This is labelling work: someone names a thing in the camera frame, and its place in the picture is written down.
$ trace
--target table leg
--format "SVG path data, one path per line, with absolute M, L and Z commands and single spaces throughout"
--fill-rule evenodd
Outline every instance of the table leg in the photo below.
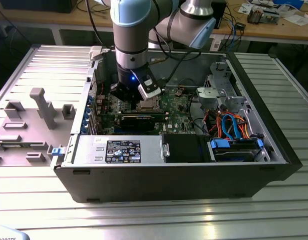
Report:
M 8 34 L 7 34 L 6 30 L 5 30 L 5 26 L 1 26 L 0 25 L 0 37 L 2 37 L 2 38 L 8 37 Z
M 219 50 L 220 44 L 224 39 L 225 35 L 212 34 L 210 37 L 213 39 L 212 45 L 210 46 L 211 52 L 217 52 Z
M 63 41 L 62 35 L 60 33 L 59 27 L 53 26 L 50 29 L 53 33 L 55 44 L 56 45 L 64 45 L 64 41 Z

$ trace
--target wooden workbench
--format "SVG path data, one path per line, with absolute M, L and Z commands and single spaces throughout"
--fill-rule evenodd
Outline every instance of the wooden workbench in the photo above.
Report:
M 243 40 L 260 41 L 260 42 L 277 42 L 277 43 L 294 43 L 306 44 L 308 43 L 308 24 L 298 26 L 284 19 L 280 19 L 277 25 L 273 24 L 259 24 L 252 25 L 247 23 L 247 15 L 237 13 L 239 5 L 245 3 L 244 0 L 228 0 L 229 8 L 233 16 L 238 22 L 246 24 Z M 80 8 L 86 9 L 84 3 L 80 4 Z M 105 6 L 98 6 L 96 10 L 106 9 Z M 26 10 L 4 10 L 3 13 L 18 26 L 49 28 L 53 31 L 56 44 L 61 45 L 62 39 L 59 30 L 86 30 L 91 31 L 91 24 L 86 12 L 80 11 L 77 8 L 73 9 L 71 13 L 56 13 L 56 12 L 42 12 L 42 11 L 26 11 Z M 308 11 L 308 5 L 304 5 L 302 11 Z M 112 22 L 110 13 L 108 11 L 93 14 L 95 25 L 99 31 L 111 32 Z M 6 21 L 0 15 L 0 25 L 6 24 Z M 225 35 L 230 34 L 230 28 L 226 21 L 223 21 L 220 29 L 213 31 L 213 38 L 224 38 Z

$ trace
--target slotted aluminum surface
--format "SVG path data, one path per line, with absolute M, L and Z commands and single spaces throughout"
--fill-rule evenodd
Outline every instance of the slotted aluminum surface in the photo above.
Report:
M 52 102 L 56 109 L 64 104 L 77 108 L 91 66 L 89 50 L 90 47 L 84 46 L 32 48 L 2 90 L 0 125 L 6 117 L 3 109 L 9 101 L 21 101 L 26 109 L 37 108 L 29 97 L 32 88 L 44 88 L 46 101 Z
M 248 55 L 249 65 L 253 57 Z M 262 61 L 276 70 L 275 60 L 267 59 L 262 55 Z M 302 90 L 290 79 L 282 80 L 286 84 L 272 84 L 275 88 L 266 83 L 255 87 L 265 94 L 263 99 L 304 167 L 253 198 L 82 204 L 71 199 L 49 167 L 0 167 L 0 224 L 21 229 L 32 240 L 308 240 L 308 130 L 288 128 L 289 122 L 308 120 L 308 104 L 272 103 L 274 91 L 302 100 L 296 95 Z

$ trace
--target white label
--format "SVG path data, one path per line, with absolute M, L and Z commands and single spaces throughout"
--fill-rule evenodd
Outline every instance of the white label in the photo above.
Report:
M 108 137 L 97 136 L 94 138 L 95 144 L 106 144 L 108 141 Z

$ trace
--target blue latch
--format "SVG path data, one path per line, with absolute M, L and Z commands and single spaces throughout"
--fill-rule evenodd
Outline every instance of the blue latch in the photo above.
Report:
M 52 156 L 62 156 L 65 154 L 66 148 L 65 147 L 56 147 L 52 150 Z
M 94 98 L 92 96 L 87 97 L 87 103 L 91 104 L 94 101 Z
M 261 139 L 257 140 L 258 146 L 260 147 L 260 149 L 262 149 L 264 147 L 264 143 Z
M 81 133 L 84 133 L 84 134 L 87 133 L 87 129 L 85 128 L 85 126 L 81 126 L 80 132 L 81 132 Z
M 212 149 L 215 148 L 230 148 L 230 144 L 228 140 L 225 139 L 213 139 L 211 142 Z
M 89 115 L 88 115 L 88 113 L 84 113 L 84 119 L 89 119 Z
M 85 112 L 86 112 L 86 113 L 90 113 L 91 111 L 92 111 L 92 110 L 91 110 L 90 108 L 88 108 L 88 107 L 85 108 Z

